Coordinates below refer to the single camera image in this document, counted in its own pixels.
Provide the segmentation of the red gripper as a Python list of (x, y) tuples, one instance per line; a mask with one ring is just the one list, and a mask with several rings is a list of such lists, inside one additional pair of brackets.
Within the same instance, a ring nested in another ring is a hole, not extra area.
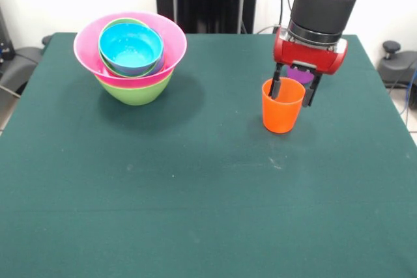
[(323, 74), (332, 75), (340, 68), (347, 54), (347, 40), (340, 39), (336, 45), (314, 46), (299, 40), (291, 40), (286, 27), (279, 27), (274, 41), (273, 56), (276, 69), (272, 77), (268, 96), (276, 99), (281, 87), (281, 70), (284, 65), (301, 66), (315, 70), (313, 81), (306, 89), (303, 107), (312, 104)]

